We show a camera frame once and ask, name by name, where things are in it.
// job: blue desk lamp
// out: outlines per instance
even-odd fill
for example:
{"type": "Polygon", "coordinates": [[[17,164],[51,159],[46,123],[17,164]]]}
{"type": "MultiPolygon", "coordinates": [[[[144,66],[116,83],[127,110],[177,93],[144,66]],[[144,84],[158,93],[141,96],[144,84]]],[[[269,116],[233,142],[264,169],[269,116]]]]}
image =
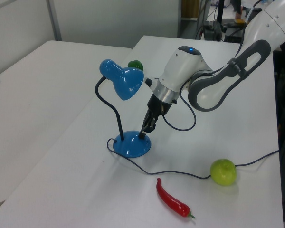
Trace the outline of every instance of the blue desk lamp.
{"type": "Polygon", "coordinates": [[[136,158],[144,155],[151,148],[151,141],[148,136],[144,139],[138,137],[139,131],[123,132],[122,124],[117,109],[104,100],[99,92],[100,84],[109,79],[113,82],[117,95],[122,100],[128,100],[139,90],[143,83],[143,72],[137,68],[122,68],[110,59],[104,60],[99,67],[103,77],[96,84],[95,92],[97,97],[107,106],[113,109],[116,114],[119,136],[114,140],[113,148],[118,153],[127,158],[136,158]]]}

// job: lamp shade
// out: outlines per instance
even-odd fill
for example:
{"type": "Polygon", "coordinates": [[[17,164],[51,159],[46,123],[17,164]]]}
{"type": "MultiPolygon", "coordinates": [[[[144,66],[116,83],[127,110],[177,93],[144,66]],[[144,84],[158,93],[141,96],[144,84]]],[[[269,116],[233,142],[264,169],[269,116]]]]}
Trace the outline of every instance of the lamp shade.
{"type": "Polygon", "coordinates": [[[128,100],[139,90],[143,83],[143,71],[117,65],[110,59],[104,60],[99,67],[100,73],[113,82],[114,89],[122,100],[128,100]]]}

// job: cardboard box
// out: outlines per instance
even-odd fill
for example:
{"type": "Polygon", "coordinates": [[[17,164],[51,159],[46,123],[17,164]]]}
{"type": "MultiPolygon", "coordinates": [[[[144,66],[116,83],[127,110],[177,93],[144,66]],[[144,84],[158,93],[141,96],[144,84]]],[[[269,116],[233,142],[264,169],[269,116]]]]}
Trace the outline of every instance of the cardboard box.
{"type": "Polygon", "coordinates": [[[200,9],[200,0],[181,0],[181,17],[198,18],[200,9]]]}

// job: chili pepper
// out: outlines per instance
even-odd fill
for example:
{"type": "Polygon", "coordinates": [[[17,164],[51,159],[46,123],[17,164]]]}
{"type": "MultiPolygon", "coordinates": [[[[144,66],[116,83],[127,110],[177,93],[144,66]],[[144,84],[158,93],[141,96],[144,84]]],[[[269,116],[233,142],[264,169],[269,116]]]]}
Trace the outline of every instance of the chili pepper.
{"type": "Polygon", "coordinates": [[[128,67],[134,67],[143,71],[143,64],[138,60],[129,62],[128,67]]]}
{"type": "Polygon", "coordinates": [[[190,208],[186,204],[175,199],[173,196],[167,193],[165,189],[163,189],[161,181],[162,180],[160,178],[157,178],[156,189],[160,198],[165,202],[165,204],[167,204],[172,210],[174,210],[179,215],[183,217],[192,217],[195,219],[195,217],[191,214],[190,208]]]}

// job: red chili pepper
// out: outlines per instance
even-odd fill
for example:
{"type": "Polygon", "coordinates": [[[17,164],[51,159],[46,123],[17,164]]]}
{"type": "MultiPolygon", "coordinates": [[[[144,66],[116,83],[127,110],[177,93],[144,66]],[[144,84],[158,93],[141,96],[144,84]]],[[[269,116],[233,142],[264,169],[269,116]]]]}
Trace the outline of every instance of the red chili pepper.
{"type": "Polygon", "coordinates": [[[161,181],[162,180],[160,178],[157,178],[156,189],[161,199],[179,215],[183,217],[192,217],[195,219],[195,217],[191,214],[190,208],[186,204],[175,199],[173,196],[167,193],[165,189],[163,189],[161,181]]]}

